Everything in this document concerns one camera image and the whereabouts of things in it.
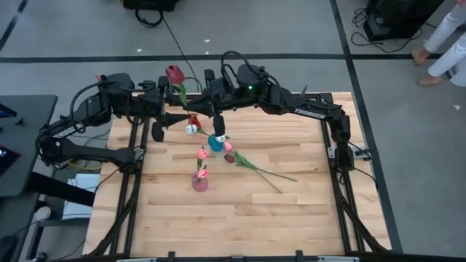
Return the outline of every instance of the wooden table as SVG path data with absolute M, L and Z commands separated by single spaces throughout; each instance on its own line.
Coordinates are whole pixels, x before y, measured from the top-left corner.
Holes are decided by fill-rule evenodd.
M 351 141 L 363 145 L 351 93 L 337 92 L 333 99 L 351 117 Z M 296 250 L 305 255 L 344 254 L 319 121 L 293 114 L 270 116 L 254 108 L 224 112 L 224 118 L 230 141 L 243 156 L 298 182 L 265 175 L 283 192 L 278 194 L 253 171 L 226 162 L 223 152 L 212 152 L 205 160 L 211 174 L 209 189 L 198 193 L 191 187 L 191 173 L 197 150 L 208 148 L 207 137 L 188 136 L 187 123 L 178 123 L 165 133 L 164 143 L 149 138 L 131 256 L 167 257 L 169 251 L 178 257 L 294 255 Z M 201 116 L 200 121 L 204 129 L 213 131 L 211 120 Z M 116 119 L 108 147 L 127 146 L 129 136 L 127 120 Z M 357 159 L 355 166 L 371 173 L 369 162 Z M 114 170 L 115 166 L 105 164 L 100 179 Z M 374 182 L 358 171 L 350 176 L 360 219 L 390 248 Z M 99 188 L 84 253 L 102 240 L 114 222 L 121 180 L 121 174 L 115 175 Z M 355 249 L 349 218 L 347 224 Z M 123 225 L 119 251 L 125 230 Z

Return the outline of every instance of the white object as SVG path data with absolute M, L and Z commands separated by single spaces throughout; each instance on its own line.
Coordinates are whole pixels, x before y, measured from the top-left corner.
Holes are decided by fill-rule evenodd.
M 226 137 L 225 137 L 225 135 L 222 135 L 222 136 L 216 137 L 216 140 L 217 140 L 217 142 L 223 143 L 223 142 L 225 142 Z
M 197 126 L 195 124 L 190 124 L 189 126 L 186 127 L 187 135 L 193 135 L 195 133 L 197 133 Z
M 436 51 L 439 46 L 457 29 L 458 26 L 466 22 L 466 6 L 456 5 L 453 10 L 444 17 L 442 23 L 435 29 L 432 36 L 427 40 L 424 47 L 429 52 Z M 453 68 L 466 57 L 466 33 L 464 33 L 450 49 L 440 57 L 429 68 L 431 76 L 441 76 L 450 68 Z M 451 78 L 455 85 L 466 87 L 466 68 L 459 68 Z
M 36 211 L 34 217 L 36 221 L 43 221 L 49 219 L 51 214 L 52 210 L 50 207 L 41 207 Z
M 72 186 L 77 186 L 79 188 L 85 188 L 88 191 L 94 192 L 95 187 L 99 183 L 100 174 L 76 174 L 75 182 L 73 184 L 73 179 L 68 179 L 68 184 Z M 92 213 L 92 207 L 85 205 L 80 205 L 73 202 L 65 202 L 65 207 L 63 208 L 63 220 L 73 219 L 73 218 L 89 218 Z

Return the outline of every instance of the black desk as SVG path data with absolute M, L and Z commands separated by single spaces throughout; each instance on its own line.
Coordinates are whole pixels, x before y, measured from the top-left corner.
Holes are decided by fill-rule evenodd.
M 0 96 L 1 104 L 17 112 L 15 118 L 0 119 L 0 145 L 21 155 L 0 175 L 0 237 L 13 235 L 31 223 L 40 194 L 92 206 L 93 193 L 33 172 L 36 138 L 39 129 L 50 122 L 56 102 L 55 95 Z M 15 125 L 21 117 L 24 123 Z M 27 229 L 15 235 L 18 244 L 12 261 L 20 257 Z

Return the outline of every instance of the pink vase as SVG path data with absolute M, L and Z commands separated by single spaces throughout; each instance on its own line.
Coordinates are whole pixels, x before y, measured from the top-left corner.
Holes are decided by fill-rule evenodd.
M 192 185 L 192 188 L 194 188 L 195 191 L 204 192 L 204 191 L 207 190 L 207 187 L 209 186 L 209 181 L 207 181 L 206 178 L 199 179 L 197 177 L 197 172 L 193 172 L 191 177 L 192 177 L 191 185 Z

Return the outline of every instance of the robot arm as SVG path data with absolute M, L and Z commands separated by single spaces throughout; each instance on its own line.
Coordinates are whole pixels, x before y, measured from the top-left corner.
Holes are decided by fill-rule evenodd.
M 69 116 L 61 116 L 60 120 L 44 126 L 36 139 L 36 149 L 46 165 L 65 167 L 69 162 L 82 159 L 99 162 L 112 162 L 122 172 L 131 171 L 136 164 L 133 148 L 110 150 L 78 146 L 67 137 L 76 132 L 84 132 L 86 127 L 98 127 L 111 121 L 111 115 L 117 117 L 131 116 L 143 118 L 159 118 L 164 113 L 163 93 L 167 87 L 166 78 L 155 82 L 145 81 L 142 90 L 136 90 L 127 74 L 102 76 L 95 84 L 99 92 L 82 101 L 78 109 Z
M 340 171 L 354 168 L 354 156 L 349 147 L 350 118 L 341 106 L 320 101 L 308 100 L 304 96 L 293 95 L 280 86 L 264 67 L 250 65 L 246 60 L 235 74 L 238 87 L 235 87 L 225 70 L 222 77 L 215 78 L 213 71 L 206 70 L 207 88 L 200 97 L 188 102 L 183 109 L 213 117 L 216 137 L 225 134 L 222 111 L 254 106 L 260 107 L 267 114 L 298 114 L 327 122 L 331 137 L 336 142 L 336 166 Z M 179 106 L 174 97 L 168 97 L 169 103 Z

